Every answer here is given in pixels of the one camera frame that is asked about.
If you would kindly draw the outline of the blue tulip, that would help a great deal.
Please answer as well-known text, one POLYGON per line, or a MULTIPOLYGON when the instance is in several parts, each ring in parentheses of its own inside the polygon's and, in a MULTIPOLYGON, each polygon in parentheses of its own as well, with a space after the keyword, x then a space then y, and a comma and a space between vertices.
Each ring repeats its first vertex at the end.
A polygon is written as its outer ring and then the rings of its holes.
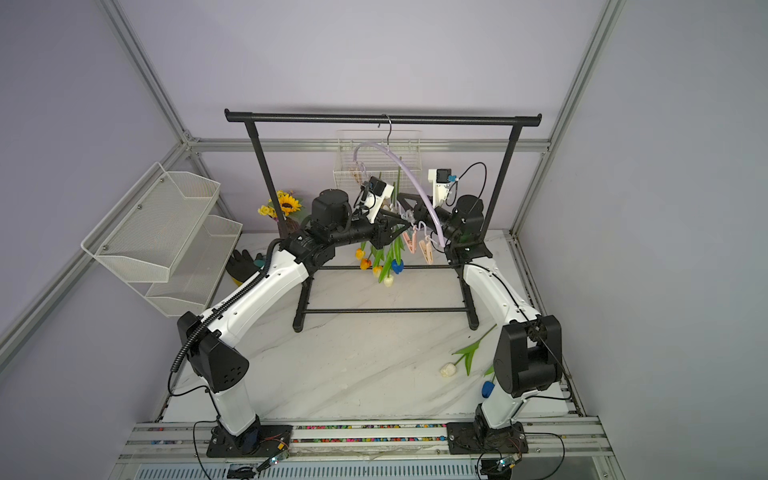
POLYGON ((483 399, 488 399, 495 387, 496 375, 495 375, 495 370, 493 366, 490 366, 486 369, 486 371, 483 374, 483 378, 484 378, 484 382, 481 387, 481 396, 483 399))
MULTIPOLYGON (((400 216, 400 210, 399 210, 399 204, 397 201, 397 197, 399 194, 399 187, 401 184, 401 168, 398 168, 397 172, 397 180, 394 185, 394 193, 393 193, 393 199, 392 199, 392 212, 400 216)), ((403 264, 402 264, 402 256, 401 251, 403 250, 403 247, 401 246, 401 234, 397 236, 397 238, 392 243, 392 264, 391 264, 391 270, 394 275, 398 275, 402 272, 403 264)))

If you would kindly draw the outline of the white tulip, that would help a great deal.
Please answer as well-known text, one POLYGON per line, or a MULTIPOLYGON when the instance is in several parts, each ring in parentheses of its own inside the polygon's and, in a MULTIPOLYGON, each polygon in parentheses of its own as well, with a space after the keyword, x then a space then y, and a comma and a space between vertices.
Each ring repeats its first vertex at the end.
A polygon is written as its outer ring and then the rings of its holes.
POLYGON ((378 282, 382 283, 391 273, 392 273, 392 265, 394 261, 399 260, 399 247, 397 246, 397 242, 394 241, 392 244, 390 244, 386 250, 384 251, 384 258, 382 262, 382 271, 381 275, 378 277, 378 282))
POLYGON ((443 378, 450 378, 458 374, 460 370, 463 370, 467 377, 470 376, 473 369, 474 357, 477 351, 480 349, 482 342, 496 329, 495 325, 492 325, 486 332, 479 336, 472 343, 456 350, 453 355, 456 359, 451 362, 445 363, 440 369, 439 374, 443 378))

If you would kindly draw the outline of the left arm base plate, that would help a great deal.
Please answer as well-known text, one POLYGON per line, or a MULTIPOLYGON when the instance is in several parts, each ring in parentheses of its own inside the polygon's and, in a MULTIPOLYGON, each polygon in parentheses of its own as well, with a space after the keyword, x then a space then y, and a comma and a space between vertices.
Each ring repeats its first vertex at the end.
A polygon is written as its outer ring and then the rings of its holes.
POLYGON ((263 425, 249 427, 235 436, 223 426, 212 428, 206 456, 208 458, 267 458, 288 450, 293 427, 291 425, 263 425))

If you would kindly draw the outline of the black clothes rack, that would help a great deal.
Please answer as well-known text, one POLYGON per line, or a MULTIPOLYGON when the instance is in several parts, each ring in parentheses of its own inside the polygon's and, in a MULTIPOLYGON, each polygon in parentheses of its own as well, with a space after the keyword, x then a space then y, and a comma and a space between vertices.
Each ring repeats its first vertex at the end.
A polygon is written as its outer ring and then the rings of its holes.
POLYGON ((451 268, 461 270, 475 258, 490 254, 484 240, 490 225, 490 219, 498 203, 498 198, 506 177, 512 155, 520 134, 526 127, 537 127, 540 116, 488 117, 488 116, 424 116, 424 115, 312 115, 284 113, 253 113, 226 111, 225 117, 232 123, 245 125, 256 154, 262 176, 270 195, 277 194, 268 168, 264 150, 259 138, 257 125, 267 123, 330 123, 330 124, 382 124, 405 125, 475 125, 508 126, 511 133, 507 142, 503 161, 497 175, 489 204, 483 204, 477 196, 465 195, 458 199, 452 210, 447 211, 436 205, 437 196, 428 195, 423 189, 416 193, 398 193, 396 200, 404 209, 405 215, 368 205, 368 200, 378 201, 385 198, 382 180, 373 177, 361 188, 359 203, 352 206, 347 194, 338 189, 323 191, 313 202, 311 214, 306 224, 294 233, 287 231, 283 218, 278 220, 278 227, 284 238, 281 242, 302 264, 307 276, 302 280, 301 294, 293 320, 295 332, 304 328, 314 274, 333 258, 339 246, 355 242, 367 242, 376 251, 381 252, 386 246, 393 246, 411 227, 412 221, 419 221, 438 235, 451 268))

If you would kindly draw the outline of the purple clip hanger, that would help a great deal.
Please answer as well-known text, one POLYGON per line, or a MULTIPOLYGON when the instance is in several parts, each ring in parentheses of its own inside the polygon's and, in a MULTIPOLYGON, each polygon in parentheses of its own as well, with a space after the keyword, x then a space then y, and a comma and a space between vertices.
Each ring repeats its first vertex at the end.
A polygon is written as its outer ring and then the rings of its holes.
POLYGON ((410 209, 410 214, 408 214, 406 211, 406 207, 405 207, 406 197, 405 197, 405 194, 401 191, 402 181, 400 179, 396 181, 396 192, 394 193, 394 199, 399 204, 398 211, 405 216, 405 219, 411 225, 410 229, 412 230, 412 233, 408 236, 408 241, 406 242, 407 246, 409 248, 415 248, 417 233, 420 230, 423 230, 424 237, 421 239, 421 242, 419 243, 419 245, 422 250, 422 256, 424 257, 425 262, 428 265, 432 266, 434 264, 434 247, 433 247, 432 240, 430 239, 430 236, 427 233, 427 230, 429 229, 429 227, 427 226, 426 221, 420 220, 419 222, 416 222, 415 209, 419 204, 421 204, 427 210, 427 213, 432 219, 432 226, 430 227, 430 229, 432 231, 437 232, 438 244, 440 247, 444 247, 446 243, 446 239, 443 233, 443 227, 440 222, 439 215, 434 205, 434 198, 430 198, 427 195, 426 191, 420 186, 419 181, 416 179, 415 175, 413 174, 413 171, 405 165, 402 158, 396 156, 392 152, 390 148, 390 137, 393 129, 393 122, 391 117, 387 114, 382 114, 381 119, 388 123, 388 128, 389 128, 388 134, 386 137, 386 145, 382 146, 381 144, 376 142, 360 143, 353 150, 353 153, 352 153, 353 162, 355 163, 358 170, 361 173, 365 174, 367 170, 366 170, 365 164, 361 163, 358 160, 358 152, 363 147, 374 148, 380 151, 381 153, 385 154, 395 162, 395 164, 398 166, 398 176, 405 174, 405 176, 411 181, 412 185, 416 189, 416 199, 414 200, 414 206, 410 209))

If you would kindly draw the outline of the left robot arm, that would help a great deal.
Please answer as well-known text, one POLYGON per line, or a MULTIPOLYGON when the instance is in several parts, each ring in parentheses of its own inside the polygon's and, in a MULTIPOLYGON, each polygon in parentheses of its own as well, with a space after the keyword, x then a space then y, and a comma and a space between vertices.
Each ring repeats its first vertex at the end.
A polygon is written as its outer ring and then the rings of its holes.
POLYGON ((171 372, 187 361, 209 390, 219 427, 232 437, 253 436, 258 418, 244 384, 249 361, 237 350, 244 335, 279 299, 333 259, 338 247, 368 242, 381 249, 407 227, 406 219, 383 209, 379 200, 353 207, 341 190, 321 192, 299 228, 269 244, 261 269, 218 304, 178 319, 181 348, 171 372))

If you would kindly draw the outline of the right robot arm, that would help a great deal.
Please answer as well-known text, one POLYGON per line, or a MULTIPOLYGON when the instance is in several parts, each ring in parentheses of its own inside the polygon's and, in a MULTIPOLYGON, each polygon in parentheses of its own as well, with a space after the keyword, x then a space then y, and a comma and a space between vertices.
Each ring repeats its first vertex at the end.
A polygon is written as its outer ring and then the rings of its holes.
POLYGON ((482 201, 465 195, 452 211, 416 194, 400 194, 398 203, 414 220, 447 237, 443 252, 458 271, 462 291, 480 300, 496 324, 491 368, 495 383, 476 409, 475 435, 484 439, 515 428, 533 399, 561 401, 561 396, 547 393, 566 375, 561 324, 531 306, 504 278, 485 244, 482 201))

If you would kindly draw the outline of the pale yellow tulip front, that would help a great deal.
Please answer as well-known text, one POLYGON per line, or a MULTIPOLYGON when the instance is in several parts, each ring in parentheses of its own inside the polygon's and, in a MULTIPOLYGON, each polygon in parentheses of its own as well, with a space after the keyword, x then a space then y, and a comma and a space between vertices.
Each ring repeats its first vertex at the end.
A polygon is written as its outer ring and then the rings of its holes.
POLYGON ((381 275, 383 258, 384 258, 383 250, 377 249, 375 247, 371 248, 371 255, 369 260, 371 263, 372 272, 376 278, 378 278, 381 275))

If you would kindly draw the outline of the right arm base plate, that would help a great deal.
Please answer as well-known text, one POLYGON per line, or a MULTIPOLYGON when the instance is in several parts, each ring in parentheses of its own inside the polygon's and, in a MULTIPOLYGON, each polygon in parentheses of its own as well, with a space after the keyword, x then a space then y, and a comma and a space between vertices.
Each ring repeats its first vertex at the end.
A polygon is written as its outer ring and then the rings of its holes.
POLYGON ((529 452, 528 441, 520 422, 500 429, 476 427, 471 422, 450 422, 446 425, 446 430, 448 449, 452 455, 529 452))

